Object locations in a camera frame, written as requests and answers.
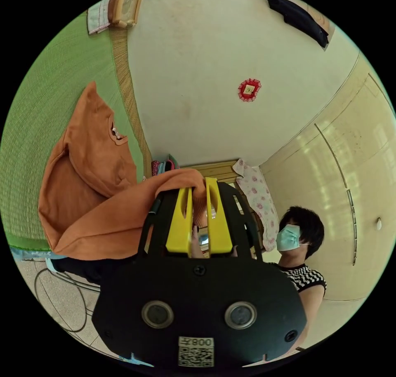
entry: black cloth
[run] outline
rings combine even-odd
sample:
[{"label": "black cloth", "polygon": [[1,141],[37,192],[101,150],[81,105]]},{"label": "black cloth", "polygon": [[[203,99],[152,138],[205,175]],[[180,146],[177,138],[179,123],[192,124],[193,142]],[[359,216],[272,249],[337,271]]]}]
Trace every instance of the black cloth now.
[{"label": "black cloth", "polygon": [[109,278],[114,271],[132,261],[136,256],[126,259],[103,259],[103,260],[77,260],[70,257],[65,259],[53,259],[52,265],[60,273],[72,273],[85,278],[88,282],[101,285],[104,279]]},{"label": "black cloth", "polygon": [[304,32],[316,40],[321,47],[327,46],[329,34],[302,7],[290,0],[268,0],[268,4],[272,10],[283,15],[285,23]]}]

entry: pink floral towel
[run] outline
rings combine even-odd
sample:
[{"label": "pink floral towel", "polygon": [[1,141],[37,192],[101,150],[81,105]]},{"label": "pink floral towel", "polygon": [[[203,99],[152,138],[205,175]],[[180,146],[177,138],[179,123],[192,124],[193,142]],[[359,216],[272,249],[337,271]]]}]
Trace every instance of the pink floral towel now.
[{"label": "pink floral towel", "polygon": [[236,183],[263,223],[263,246],[267,252],[270,252],[276,246],[279,221],[264,177],[259,168],[249,167],[242,159],[239,159],[232,169],[240,175]]}]

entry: face mask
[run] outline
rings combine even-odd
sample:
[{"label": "face mask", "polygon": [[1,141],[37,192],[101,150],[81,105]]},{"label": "face mask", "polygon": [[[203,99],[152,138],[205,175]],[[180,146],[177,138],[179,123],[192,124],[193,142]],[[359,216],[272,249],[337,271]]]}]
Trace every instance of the face mask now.
[{"label": "face mask", "polygon": [[286,224],[285,228],[281,230],[276,237],[276,249],[278,251],[286,251],[297,249],[300,239],[300,227],[292,224]]}]

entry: red ornament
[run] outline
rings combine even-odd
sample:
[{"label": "red ornament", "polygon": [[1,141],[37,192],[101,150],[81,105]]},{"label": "red ornament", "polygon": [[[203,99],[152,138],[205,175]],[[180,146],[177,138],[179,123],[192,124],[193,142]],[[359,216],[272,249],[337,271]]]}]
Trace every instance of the red ornament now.
[{"label": "red ornament", "polygon": [[238,87],[239,99],[244,102],[252,102],[256,99],[257,93],[261,88],[261,83],[256,79],[248,79]]}]

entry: orange shirt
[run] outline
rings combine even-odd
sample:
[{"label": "orange shirt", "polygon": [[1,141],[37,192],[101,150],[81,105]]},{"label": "orange shirt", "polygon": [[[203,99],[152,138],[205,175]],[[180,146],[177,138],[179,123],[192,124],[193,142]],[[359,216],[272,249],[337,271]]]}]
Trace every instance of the orange shirt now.
[{"label": "orange shirt", "polygon": [[137,183],[127,137],[113,128],[114,112],[91,82],[52,150],[40,189],[38,213],[54,253],[80,260],[136,254],[150,207],[171,189],[193,187],[194,223],[207,225],[202,175],[180,169]]}]

